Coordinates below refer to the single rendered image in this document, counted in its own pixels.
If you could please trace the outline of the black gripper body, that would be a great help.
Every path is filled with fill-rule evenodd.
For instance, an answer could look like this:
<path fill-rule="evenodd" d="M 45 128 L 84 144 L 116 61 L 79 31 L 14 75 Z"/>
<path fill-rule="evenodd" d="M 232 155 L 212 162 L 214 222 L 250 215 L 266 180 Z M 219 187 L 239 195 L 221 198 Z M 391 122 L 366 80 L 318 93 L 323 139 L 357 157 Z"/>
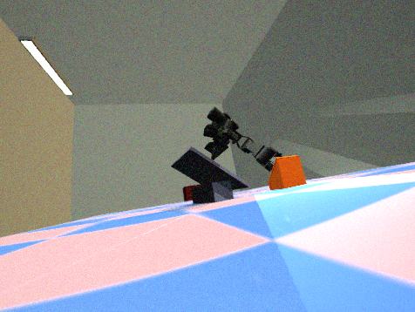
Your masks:
<path fill-rule="evenodd" d="M 236 133 L 234 133 L 229 127 L 227 126 L 222 126 L 221 127 L 221 135 L 219 136 L 218 134 L 214 137 L 214 140 L 220 140 L 221 142 L 223 142 L 225 145 L 229 144 L 229 139 L 233 140 L 232 143 L 236 143 L 239 139 L 238 135 Z M 205 149 L 207 151 L 209 151 L 210 153 L 212 153 L 212 147 L 210 147 L 210 144 L 214 143 L 214 142 L 209 142 L 208 144 L 206 144 Z"/>

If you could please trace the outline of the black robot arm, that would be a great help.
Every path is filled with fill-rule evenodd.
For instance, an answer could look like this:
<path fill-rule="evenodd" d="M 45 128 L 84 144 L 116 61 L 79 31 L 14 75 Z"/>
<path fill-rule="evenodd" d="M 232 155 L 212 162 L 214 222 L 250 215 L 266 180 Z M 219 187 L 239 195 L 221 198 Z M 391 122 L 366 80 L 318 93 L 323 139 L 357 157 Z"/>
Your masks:
<path fill-rule="evenodd" d="M 282 154 L 278 152 L 272 146 L 264 146 L 260 144 L 257 146 L 255 142 L 248 136 L 242 136 L 236 131 L 239 128 L 237 123 L 235 123 L 227 113 L 222 113 L 218 108 L 214 107 L 207 115 L 211 121 L 211 124 L 206 125 L 204 128 L 203 136 L 213 138 L 218 134 L 221 135 L 221 127 L 227 126 L 239 137 L 248 138 L 243 145 L 240 147 L 238 141 L 236 142 L 237 146 L 243 150 L 245 153 L 252 153 L 255 156 L 256 161 L 260 163 L 265 169 L 269 172 L 272 170 L 276 158 L 282 157 Z"/>

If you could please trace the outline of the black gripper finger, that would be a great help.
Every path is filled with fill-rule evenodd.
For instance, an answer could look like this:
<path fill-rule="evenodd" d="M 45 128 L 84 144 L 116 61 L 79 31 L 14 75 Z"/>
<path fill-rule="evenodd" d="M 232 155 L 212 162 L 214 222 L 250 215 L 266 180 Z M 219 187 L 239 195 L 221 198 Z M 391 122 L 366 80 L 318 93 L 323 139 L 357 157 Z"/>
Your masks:
<path fill-rule="evenodd" d="M 210 144 L 210 147 L 212 147 L 212 156 L 213 156 L 213 152 L 214 152 L 214 148 L 215 148 L 214 143 L 211 143 L 211 144 Z M 212 159 L 212 156 L 211 156 L 211 159 Z"/>
<path fill-rule="evenodd" d="M 228 146 L 218 139 L 214 141 L 214 145 L 215 145 L 215 148 L 214 148 L 212 159 L 216 159 L 220 154 L 222 154 L 226 149 L 228 149 Z"/>

